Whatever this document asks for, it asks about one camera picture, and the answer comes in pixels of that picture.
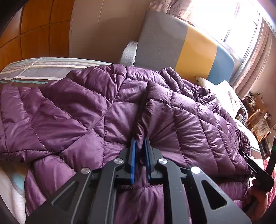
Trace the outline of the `person's right hand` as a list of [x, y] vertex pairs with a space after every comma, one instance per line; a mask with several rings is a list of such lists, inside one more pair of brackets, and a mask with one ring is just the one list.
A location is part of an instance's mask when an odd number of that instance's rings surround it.
[[253, 179], [252, 186], [248, 189], [244, 198], [244, 206], [250, 203], [252, 197], [256, 198], [257, 206], [253, 209], [253, 212], [248, 215], [252, 222], [257, 221], [264, 215], [268, 205], [268, 195], [259, 188], [259, 185], [258, 180]]

